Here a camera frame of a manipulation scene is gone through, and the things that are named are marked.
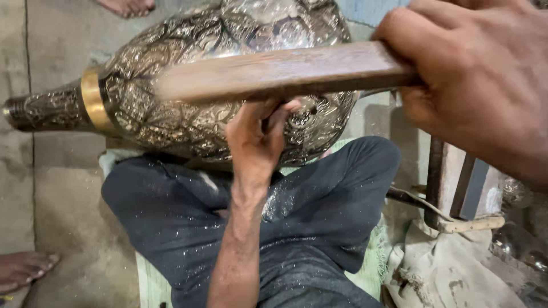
concrete floor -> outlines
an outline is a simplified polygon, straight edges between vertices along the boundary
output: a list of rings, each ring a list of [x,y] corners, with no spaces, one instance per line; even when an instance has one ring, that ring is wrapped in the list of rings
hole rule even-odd
[[[88,64],[106,60],[149,25],[205,2],[209,1],[157,0],[158,9],[147,18],[122,20],[89,0],[27,0],[31,90],[44,91],[78,78]],[[399,3],[339,2],[356,21],[349,24],[357,41],[367,39],[372,32],[367,25],[376,25],[379,16]],[[0,86],[9,88],[0,91],[0,95],[9,94],[2,100],[28,91],[24,17],[23,0],[0,0],[2,31],[6,25],[11,27],[6,35],[0,32],[0,55],[11,61],[9,65],[0,61],[2,72],[10,74],[0,78],[11,76],[9,82],[0,80]],[[14,132],[4,122],[0,122],[0,133],[0,168],[4,168],[0,169],[0,204],[9,205],[0,207],[0,232],[15,234],[11,244],[0,242],[0,252],[33,248],[34,214],[36,249],[62,255],[55,271],[32,288],[26,306],[139,306],[134,251],[100,196],[102,172],[97,158],[105,149],[105,139],[86,133],[35,134],[32,160],[30,134]],[[382,93],[357,103],[342,138],[362,135],[384,136],[401,148],[397,187],[426,183],[429,136],[407,123],[396,98]],[[393,242],[403,239],[401,226],[419,215],[416,209],[393,202],[384,213],[389,226],[397,226],[390,228]]]

brass band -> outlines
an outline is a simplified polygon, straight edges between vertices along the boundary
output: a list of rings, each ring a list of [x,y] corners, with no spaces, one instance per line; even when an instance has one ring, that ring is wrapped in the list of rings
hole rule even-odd
[[[118,132],[107,115],[101,98],[99,75],[92,67],[87,68],[82,76],[82,99],[93,126],[107,136],[117,136]]]

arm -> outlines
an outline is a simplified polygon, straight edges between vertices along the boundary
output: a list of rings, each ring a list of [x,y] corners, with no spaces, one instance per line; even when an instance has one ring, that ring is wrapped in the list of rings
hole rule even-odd
[[[226,127],[234,183],[230,217],[209,285],[208,307],[255,307],[259,297],[259,231],[270,177],[283,150],[283,126],[294,100],[244,104]],[[261,121],[268,121],[266,131]]]
[[[426,84],[400,89],[416,126],[546,190],[547,28],[548,12],[527,0],[414,0],[375,37]]]

vase body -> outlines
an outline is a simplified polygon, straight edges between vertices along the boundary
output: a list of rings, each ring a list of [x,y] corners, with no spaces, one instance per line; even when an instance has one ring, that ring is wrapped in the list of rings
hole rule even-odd
[[[224,130],[242,102],[159,100],[159,74],[202,59],[349,41],[332,0],[226,0],[150,27],[77,82],[9,99],[4,115],[24,131],[99,132],[181,157],[229,161]],[[355,92],[304,97],[304,108],[286,122],[280,165],[302,164],[330,148],[356,99]]]

wooden handle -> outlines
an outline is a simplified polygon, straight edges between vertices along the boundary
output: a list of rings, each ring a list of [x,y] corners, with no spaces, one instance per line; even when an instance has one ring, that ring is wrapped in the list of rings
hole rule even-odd
[[[203,60],[171,68],[161,99],[260,100],[421,84],[415,68],[381,42],[279,50]]]

